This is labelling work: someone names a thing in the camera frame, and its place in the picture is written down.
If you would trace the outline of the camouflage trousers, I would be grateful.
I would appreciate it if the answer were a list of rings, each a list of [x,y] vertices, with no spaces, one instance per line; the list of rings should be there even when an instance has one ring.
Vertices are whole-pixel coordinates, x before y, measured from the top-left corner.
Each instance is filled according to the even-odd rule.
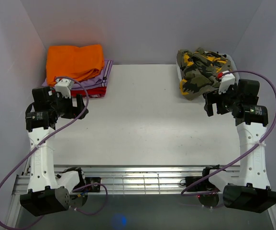
[[[192,101],[206,92],[219,88],[218,74],[230,71],[231,62],[218,52],[198,48],[194,52],[181,49],[177,52],[177,63],[181,69],[181,95]]]

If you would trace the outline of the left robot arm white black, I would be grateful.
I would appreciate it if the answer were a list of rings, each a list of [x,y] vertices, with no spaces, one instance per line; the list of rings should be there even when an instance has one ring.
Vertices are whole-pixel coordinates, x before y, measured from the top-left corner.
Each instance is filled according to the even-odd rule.
[[[72,190],[79,192],[86,187],[84,172],[79,167],[55,175],[53,138],[58,118],[83,119],[88,109],[81,94],[76,96],[76,105],[73,105],[71,97],[48,86],[33,89],[32,95],[34,102],[25,112],[32,152],[31,173],[27,193],[20,196],[20,204],[39,217],[68,210],[72,205]]]

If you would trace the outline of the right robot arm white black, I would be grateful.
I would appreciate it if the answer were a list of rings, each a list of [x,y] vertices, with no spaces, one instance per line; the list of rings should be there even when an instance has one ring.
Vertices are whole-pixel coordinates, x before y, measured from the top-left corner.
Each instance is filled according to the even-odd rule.
[[[237,179],[225,170],[217,174],[207,167],[201,177],[206,190],[216,187],[223,194],[227,208],[262,213],[276,204],[276,192],[272,191],[266,174],[265,143],[262,137],[267,131],[268,114],[265,106],[258,105],[260,83],[239,80],[238,83],[204,94],[204,109],[213,115],[213,104],[220,115],[231,113],[235,118],[240,143],[240,172]]]

